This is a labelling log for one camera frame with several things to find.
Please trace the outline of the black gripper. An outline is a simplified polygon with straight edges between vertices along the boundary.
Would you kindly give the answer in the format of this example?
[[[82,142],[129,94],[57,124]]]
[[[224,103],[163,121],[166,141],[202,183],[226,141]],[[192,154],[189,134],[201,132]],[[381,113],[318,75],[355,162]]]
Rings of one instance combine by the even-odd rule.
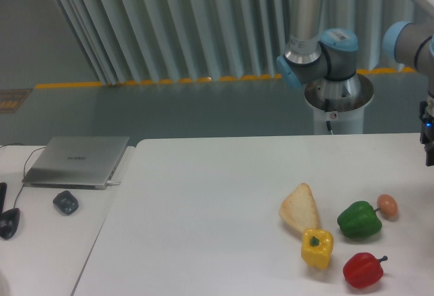
[[[433,166],[433,115],[429,111],[429,103],[421,101],[419,105],[419,119],[422,122],[420,143],[424,146],[426,153],[425,164],[431,167]]]

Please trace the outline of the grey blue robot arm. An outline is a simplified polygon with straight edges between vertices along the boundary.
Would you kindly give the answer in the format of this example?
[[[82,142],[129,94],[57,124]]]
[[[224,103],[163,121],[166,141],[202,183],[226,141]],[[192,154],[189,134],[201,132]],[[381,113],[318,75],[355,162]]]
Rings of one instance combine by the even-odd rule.
[[[356,72],[358,40],[344,28],[319,31],[323,0],[290,0],[290,40],[277,57],[278,70],[290,87],[304,87],[313,110],[316,134],[363,132],[364,112],[374,88]],[[427,98],[420,103],[420,143],[426,165],[433,165],[433,22],[396,22],[382,39],[383,51],[394,61],[428,79]]]

